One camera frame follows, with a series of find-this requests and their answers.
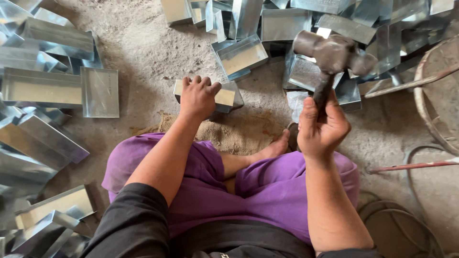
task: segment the right hand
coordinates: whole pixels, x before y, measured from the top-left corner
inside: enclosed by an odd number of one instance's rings
[[[222,88],[221,83],[212,84],[209,77],[201,79],[199,75],[193,80],[188,76],[183,77],[182,83],[179,116],[202,122],[212,115],[215,110],[215,95]]]
[[[319,111],[314,99],[304,99],[297,142],[306,160],[329,160],[351,131],[351,124],[339,106],[334,90],[328,97],[325,113],[318,119]]]

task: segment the purple cloth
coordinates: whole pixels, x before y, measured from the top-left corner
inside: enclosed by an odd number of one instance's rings
[[[134,136],[115,147],[108,158],[102,186],[110,202],[120,192],[145,155],[163,133]],[[357,165],[334,153],[347,196],[357,206]],[[169,207],[170,236],[175,237],[199,224],[223,219],[253,219],[281,227],[310,244],[305,164],[301,153],[292,152],[261,160],[236,174],[236,195],[223,183],[220,154],[209,141],[194,142],[186,161],[179,192]]]

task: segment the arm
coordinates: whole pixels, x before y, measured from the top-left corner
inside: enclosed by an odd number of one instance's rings
[[[180,114],[170,130],[145,156],[126,185],[143,183],[156,188],[170,206],[185,172],[191,144],[201,122],[215,110],[215,94],[220,83],[211,86],[209,77],[183,78]]]
[[[312,97],[304,101],[298,145],[306,161],[308,225],[317,252],[372,248],[373,240],[341,184],[333,151],[351,126],[339,107],[334,91],[319,117]]]

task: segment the left hand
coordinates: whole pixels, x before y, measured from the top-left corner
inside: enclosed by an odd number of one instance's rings
[[[209,77],[201,79],[196,75],[193,80],[183,77],[183,90],[180,97],[180,116],[203,121],[215,110],[215,95],[222,88],[221,83],[212,84]]]

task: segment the red metal rod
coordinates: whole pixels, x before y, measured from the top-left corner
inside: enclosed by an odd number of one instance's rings
[[[412,168],[430,168],[430,167],[441,167],[441,166],[450,166],[450,165],[459,165],[459,157],[449,159],[449,160],[441,160],[441,161],[434,161],[434,162],[428,162],[428,163],[414,163],[414,164],[406,164],[406,165],[399,165],[399,166],[374,168],[374,169],[368,170],[368,173],[373,174],[376,172],[383,172],[383,171],[394,171],[394,170],[412,169]]]

